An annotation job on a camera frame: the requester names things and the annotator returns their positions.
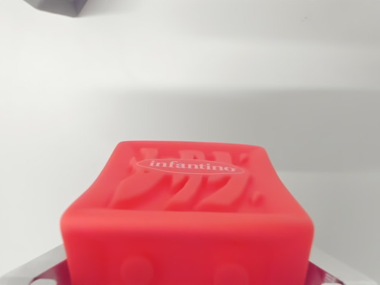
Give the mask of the gripper left finger with black rubber pad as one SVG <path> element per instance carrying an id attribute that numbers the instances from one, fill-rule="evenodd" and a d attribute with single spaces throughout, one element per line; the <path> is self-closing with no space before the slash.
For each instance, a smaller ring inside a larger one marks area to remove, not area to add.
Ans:
<path id="1" fill-rule="evenodd" d="M 41 280 L 47 280 L 47 284 L 69 284 L 63 246 L 57 246 L 2 276 L 2 284 L 37 284 Z"/>

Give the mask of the gripper right finger with black rubber pad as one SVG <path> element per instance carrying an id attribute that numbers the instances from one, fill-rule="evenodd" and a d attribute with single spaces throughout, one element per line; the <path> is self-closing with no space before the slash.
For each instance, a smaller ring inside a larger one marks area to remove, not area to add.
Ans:
<path id="1" fill-rule="evenodd" d="M 371 284 L 371 278 L 318 248 L 312 248 L 308 284 Z"/>

